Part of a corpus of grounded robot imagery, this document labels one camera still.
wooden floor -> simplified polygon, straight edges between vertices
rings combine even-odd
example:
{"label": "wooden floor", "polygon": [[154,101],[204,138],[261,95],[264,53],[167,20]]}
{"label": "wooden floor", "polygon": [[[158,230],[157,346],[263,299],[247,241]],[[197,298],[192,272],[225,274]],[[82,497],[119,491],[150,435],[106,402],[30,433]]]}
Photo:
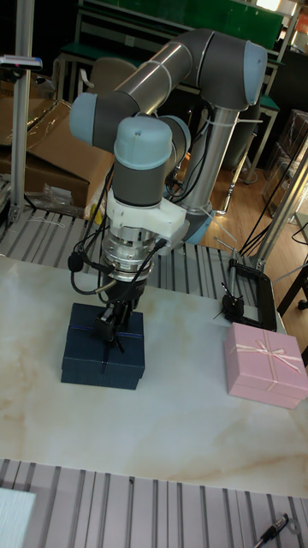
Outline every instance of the wooden floor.
{"label": "wooden floor", "polygon": [[[261,191],[266,180],[264,179],[261,170],[257,170],[257,174],[258,180],[252,185],[245,185],[242,182],[237,183],[228,208],[228,213],[225,216],[217,217],[219,223],[231,232],[238,243],[234,244],[233,240],[228,237],[220,227],[215,223],[211,223],[203,240],[200,242],[202,245],[224,249],[221,244],[214,240],[214,236],[216,236],[225,241],[229,246],[233,247],[236,245],[238,249],[243,246],[252,227],[256,223],[260,212],[264,208],[264,199]],[[224,197],[228,191],[230,178],[230,173],[227,171],[222,171],[219,175],[211,196],[214,209],[220,209],[222,207]],[[255,234],[267,226],[270,221],[270,215],[266,213]],[[296,225],[286,224],[269,257],[265,273],[270,277],[272,282],[305,262],[308,246],[302,246],[291,239],[292,234],[294,234],[297,229],[298,227]],[[277,306],[280,304],[283,296],[286,294],[296,276],[297,274],[290,275],[274,285],[275,303]],[[297,308],[298,301],[304,298],[304,292],[301,291],[283,317],[287,333],[297,337],[301,351],[308,345],[308,309],[300,311]]]}

ribbon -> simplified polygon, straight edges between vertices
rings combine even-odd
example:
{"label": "ribbon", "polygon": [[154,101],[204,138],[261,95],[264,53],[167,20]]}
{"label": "ribbon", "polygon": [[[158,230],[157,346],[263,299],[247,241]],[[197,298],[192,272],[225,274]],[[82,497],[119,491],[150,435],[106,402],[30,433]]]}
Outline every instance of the ribbon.
{"label": "ribbon", "polygon": [[293,363],[291,363],[289,360],[301,361],[301,358],[296,358],[295,356],[287,355],[286,350],[284,350],[284,348],[279,348],[277,350],[272,350],[270,348],[270,339],[269,339],[268,334],[267,334],[266,331],[264,331],[264,339],[265,339],[265,342],[266,342],[267,346],[263,341],[261,341],[260,339],[257,339],[256,343],[259,346],[259,348],[256,348],[256,347],[253,347],[253,346],[246,346],[245,344],[235,344],[235,346],[234,346],[234,348],[232,348],[230,354],[235,349],[237,349],[238,352],[247,352],[247,353],[253,352],[255,354],[256,353],[266,354],[269,357],[269,366],[270,366],[270,370],[271,370],[272,377],[273,377],[273,382],[267,388],[267,391],[270,392],[271,390],[273,390],[274,386],[276,386],[277,383],[278,383],[278,376],[277,376],[277,371],[276,371],[276,368],[275,368],[275,362],[274,362],[273,358],[276,358],[277,360],[282,361],[284,364],[286,364],[286,366],[291,367],[291,369],[293,369],[294,371],[299,373],[299,375],[302,374],[300,369],[297,366],[295,366]]}

brown cardboard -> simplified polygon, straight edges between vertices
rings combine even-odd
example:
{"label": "brown cardboard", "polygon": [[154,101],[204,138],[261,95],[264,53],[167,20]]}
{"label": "brown cardboard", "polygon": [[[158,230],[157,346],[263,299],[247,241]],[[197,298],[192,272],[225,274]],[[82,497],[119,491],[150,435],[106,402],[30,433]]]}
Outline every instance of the brown cardboard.
{"label": "brown cardboard", "polygon": [[[66,190],[75,214],[74,209],[83,210],[103,182],[113,155],[75,139],[69,131],[69,112],[69,104],[54,104],[28,132],[25,190],[41,194],[42,209],[46,185]],[[0,173],[10,173],[10,163],[10,149],[0,147]],[[50,209],[48,200],[45,205]]]}
{"label": "brown cardboard", "polygon": [[308,148],[308,113],[302,110],[292,110],[287,124],[279,138],[280,145],[286,153],[293,158],[304,144],[300,154],[296,158],[301,161]]}
{"label": "brown cardboard", "polygon": [[[9,146],[12,144],[13,103],[13,98],[0,98],[0,145]],[[30,129],[53,104],[54,101],[50,99],[29,99],[28,129]]]}
{"label": "brown cardboard", "polygon": [[64,101],[47,112],[28,133],[27,150],[87,182],[90,199],[110,168],[113,156],[73,137],[68,125],[69,112],[70,105]]}
{"label": "brown cardboard", "polygon": [[[0,98],[14,97],[13,82],[0,80]],[[53,87],[52,80],[48,76],[37,73],[31,73],[30,80],[30,99],[56,99],[56,90]]]}

black cable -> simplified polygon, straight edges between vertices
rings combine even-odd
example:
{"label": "black cable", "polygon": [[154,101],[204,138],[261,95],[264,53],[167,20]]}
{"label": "black cable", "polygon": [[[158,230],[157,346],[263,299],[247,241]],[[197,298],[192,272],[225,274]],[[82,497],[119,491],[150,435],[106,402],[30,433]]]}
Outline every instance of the black cable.
{"label": "black cable", "polygon": [[81,295],[95,295],[96,292],[97,292],[97,288],[96,289],[93,289],[92,291],[84,291],[83,289],[79,289],[77,287],[77,285],[75,284],[75,281],[74,281],[74,272],[71,271],[71,284],[72,284],[72,288],[77,292],[77,293],[80,293]]}
{"label": "black cable", "polygon": [[265,227],[259,234],[254,236],[252,240],[250,240],[249,244],[246,246],[245,251],[241,254],[241,257],[243,257],[244,254],[249,253],[249,251],[254,247],[256,244],[261,243],[260,240],[264,238],[265,234],[267,233],[268,229],[270,227],[270,223],[268,226]]}
{"label": "black cable", "polygon": [[[214,111],[210,105],[210,103],[208,103],[208,101],[204,101],[204,106],[205,108],[208,110],[208,113],[209,113],[209,116],[208,116],[208,119],[204,122],[204,125],[202,126],[202,128],[197,132],[197,134],[195,135],[195,138],[190,146],[190,150],[192,150],[192,147],[193,145],[200,139],[201,135],[202,135],[202,132],[204,131],[204,128],[206,125],[209,124],[209,120],[210,122],[213,122],[214,121]],[[200,158],[200,160],[198,161],[198,163],[195,165],[195,167],[193,168],[192,170],[192,173],[190,174],[189,178],[188,178],[188,181],[185,185],[185,190],[182,194],[175,194],[175,193],[172,193],[168,187],[167,188],[167,192],[169,194],[169,196],[171,198],[174,198],[173,200],[173,203],[174,204],[178,204],[179,202],[181,202],[183,199],[185,199],[187,196],[189,196],[189,194],[193,191],[193,189],[196,187],[197,183],[198,183],[198,179],[200,178],[200,175],[201,175],[201,171],[204,167],[204,161],[205,161],[205,158],[206,158],[206,153],[207,153],[207,148],[208,148],[208,145],[209,145],[209,140],[210,140],[210,133],[211,133],[211,129],[212,129],[212,126],[210,126],[208,129],[207,129],[207,135],[206,135],[206,139],[205,139],[205,145],[204,145],[204,153],[202,155],[202,157]],[[200,165],[200,163],[202,162],[202,165],[200,167],[200,170],[199,170],[199,173],[196,177],[196,180],[194,181],[193,185],[191,186],[191,188],[188,189],[188,185],[189,185],[189,182],[191,181],[191,178],[193,176],[193,173],[195,172],[195,170],[198,168],[198,166]]]}
{"label": "black cable", "polygon": [[105,193],[105,191],[107,190],[107,185],[108,185],[108,183],[109,183],[109,181],[110,181],[110,178],[111,178],[111,175],[112,175],[113,170],[114,170],[114,164],[111,165],[110,170],[109,170],[108,174],[106,175],[105,182],[104,182],[104,187],[103,187],[103,190],[102,190],[102,192],[101,192],[101,194],[100,194],[100,196],[99,196],[99,199],[98,199],[96,208],[95,208],[95,210],[94,210],[94,212],[93,212],[93,214],[92,214],[92,217],[91,217],[91,219],[90,219],[90,221],[89,221],[89,223],[88,223],[88,225],[87,225],[87,227],[86,227],[85,236],[84,236],[84,238],[81,240],[81,242],[79,242],[79,244],[82,244],[82,243],[87,239],[87,237],[88,237],[88,235],[89,235],[89,233],[90,233],[90,231],[91,231],[91,228],[92,228],[93,223],[94,223],[94,219],[95,219],[95,217],[97,216],[98,210],[99,210],[100,205],[101,205],[101,203],[102,203],[102,201],[103,201],[104,193]]}
{"label": "black cable", "polygon": [[155,244],[154,248],[149,252],[148,256],[145,258],[145,260],[143,261],[141,267],[137,270],[136,274],[134,275],[133,277],[133,280],[131,282],[129,282],[127,284],[127,287],[125,288],[125,290],[123,291],[123,293],[120,295],[120,296],[117,296],[115,299],[109,299],[108,300],[108,304],[111,304],[112,302],[118,302],[118,301],[123,301],[124,298],[126,297],[127,293],[130,291],[130,289],[133,287],[133,285],[135,284],[135,282],[137,282],[140,274],[142,273],[142,271],[145,269],[146,265],[148,264],[148,262],[151,260],[151,258],[153,257],[153,255],[158,251],[158,249],[161,249],[162,247],[164,247],[167,243],[167,240],[164,240],[163,238],[161,240],[158,240],[158,242]]}
{"label": "black cable", "polygon": [[267,210],[267,208],[268,208],[268,206],[269,206],[269,204],[270,204],[270,201],[273,199],[273,196],[275,195],[276,191],[277,191],[278,188],[280,187],[280,185],[281,185],[283,179],[285,178],[285,176],[286,176],[288,170],[290,169],[290,166],[292,165],[294,159],[296,159],[296,157],[298,156],[298,154],[299,154],[299,151],[297,151],[297,152],[293,155],[293,157],[291,158],[289,164],[287,165],[287,168],[285,169],[285,171],[284,171],[283,175],[281,176],[279,182],[277,183],[277,185],[275,186],[275,188],[274,188],[272,194],[270,195],[269,199],[267,200],[267,202],[266,202],[266,204],[265,204],[265,206],[264,206],[264,209],[263,209],[263,211],[262,211],[260,217],[258,218],[256,224],[254,225],[254,227],[253,227],[253,229],[252,229],[250,235],[247,237],[246,242],[244,243],[243,247],[242,247],[241,250],[239,251],[239,254],[240,254],[240,255],[243,256],[243,254],[246,252],[246,246],[247,246],[248,244],[250,244],[250,239],[251,239],[251,237],[252,237],[252,234],[254,233],[254,231],[256,230],[257,226],[259,225],[259,223],[260,223],[260,221],[261,221],[261,219],[262,219],[264,213],[266,212],[266,210]]}
{"label": "black cable", "polygon": [[26,194],[24,194],[24,199],[26,200],[26,202],[34,209],[34,213],[37,211],[37,207],[34,205],[34,203],[32,202],[32,200],[30,200],[30,198],[27,197]]}
{"label": "black cable", "polygon": [[[212,106],[211,104],[208,102],[208,101],[204,101],[204,107],[207,109],[208,111],[208,118],[210,118],[210,120],[213,121],[214,119],[214,111],[212,109]],[[206,126],[206,124],[209,123],[209,119],[206,119],[205,122],[204,122],[204,125],[202,126],[202,128],[195,134],[194,136],[194,139],[192,141],[192,144],[190,145],[190,148],[193,147],[193,145],[195,145],[197,143],[197,141],[200,139],[201,135],[202,135],[202,132],[204,131],[204,128]]]}
{"label": "black cable", "polygon": [[[103,222],[102,222],[103,229],[102,229],[102,236],[101,236],[100,247],[99,247],[99,260],[98,260],[99,263],[101,262],[101,258],[102,258],[102,255],[103,255],[103,240],[104,240],[104,234],[105,234],[105,229],[106,229],[106,222],[107,222],[107,204],[106,204],[106,207],[105,207],[104,218],[103,218]],[[102,272],[98,271],[98,287],[100,287],[100,285],[101,285],[101,279],[102,279]],[[101,293],[98,293],[98,299],[103,304],[108,303],[108,301],[103,299]]]}
{"label": "black cable", "polygon": [[206,137],[205,137],[205,146],[204,146],[204,153],[203,153],[203,156],[200,158],[200,160],[198,161],[198,163],[194,166],[193,170],[192,170],[192,173],[190,174],[189,178],[188,178],[188,181],[187,181],[187,187],[188,187],[188,184],[193,176],[193,173],[194,171],[198,168],[199,164],[201,163],[200,165],[200,168],[199,168],[199,171],[198,171],[198,174],[192,184],[192,186],[183,194],[180,194],[179,197],[177,197],[176,200],[173,201],[174,204],[179,204],[180,202],[182,202],[185,198],[187,198],[187,196],[189,196],[189,194],[195,189],[197,183],[198,183],[198,180],[200,178],[200,175],[201,175],[201,172],[202,172],[202,169],[204,167],[204,162],[205,162],[205,159],[206,159],[206,154],[207,154],[207,149],[209,147],[209,142],[210,142],[210,134],[211,134],[211,130],[212,130],[212,126],[209,126],[208,129],[207,129],[207,132],[206,132]]}
{"label": "black cable", "polygon": [[300,232],[302,232],[302,231],[306,228],[307,224],[308,224],[308,223],[305,223],[304,226],[303,226],[301,229],[299,229],[297,232],[294,232],[294,234],[291,236],[293,241],[296,241],[296,243],[300,243],[300,244],[302,244],[303,246],[308,246],[307,241],[299,241],[299,240],[296,240],[296,238],[294,238],[294,237],[295,237],[297,234],[299,234]]}

chair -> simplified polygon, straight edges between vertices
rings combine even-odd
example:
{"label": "chair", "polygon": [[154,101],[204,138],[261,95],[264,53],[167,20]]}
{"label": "chair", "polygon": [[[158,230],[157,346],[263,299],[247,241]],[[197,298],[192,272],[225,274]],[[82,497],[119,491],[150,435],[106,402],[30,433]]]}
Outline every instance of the chair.
{"label": "chair", "polygon": [[89,93],[96,93],[100,97],[107,95],[118,87],[124,80],[136,71],[136,67],[118,57],[100,57],[93,65],[90,80],[86,71],[80,69],[78,81],[78,95],[83,92],[84,85]]}

